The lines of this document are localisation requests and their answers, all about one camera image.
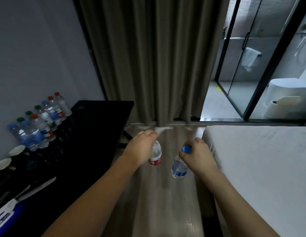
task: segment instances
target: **person's left arm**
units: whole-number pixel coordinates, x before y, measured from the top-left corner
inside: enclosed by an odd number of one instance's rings
[[[152,156],[157,137],[152,130],[136,135],[113,166],[63,212],[42,237],[100,236],[132,174]]]

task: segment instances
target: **hand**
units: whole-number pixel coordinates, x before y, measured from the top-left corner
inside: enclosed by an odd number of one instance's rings
[[[186,165],[199,177],[203,174],[210,174],[213,170],[218,170],[218,166],[206,143],[202,139],[196,138],[193,141],[187,141],[184,145],[191,146],[191,154],[179,152],[179,157]]]
[[[153,130],[140,131],[127,145],[123,156],[134,160],[137,167],[152,157],[153,144],[158,134]]]

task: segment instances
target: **person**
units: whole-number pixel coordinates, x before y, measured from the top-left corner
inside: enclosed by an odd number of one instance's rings
[[[42,237],[100,236],[132,174],[151,157],[157,137],[152,130],[139,132],[112,167],[63,212]],[[180,158],[213,194],[233,236],[279,237],[218,169],[202,139],[196,138],[184,145],[190,145],[192,152],[181,151]]]

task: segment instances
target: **door handle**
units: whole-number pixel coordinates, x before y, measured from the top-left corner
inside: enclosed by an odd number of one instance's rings
[[[247,41],[248,41],[249,37],[250,37],[250,31],[248,31],[248,32],[246,33],[246,36],[245,36],[245,39],[244,39],[243,45],[242,45],[242,50],[245,49],[245,46],[246,46],[246,44],[247,44]]]

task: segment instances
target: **mattress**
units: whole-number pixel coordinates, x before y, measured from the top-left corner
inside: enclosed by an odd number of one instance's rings
[[[208,126],[202,138],[234,188],[280,236],[306,236],[306,127]]]

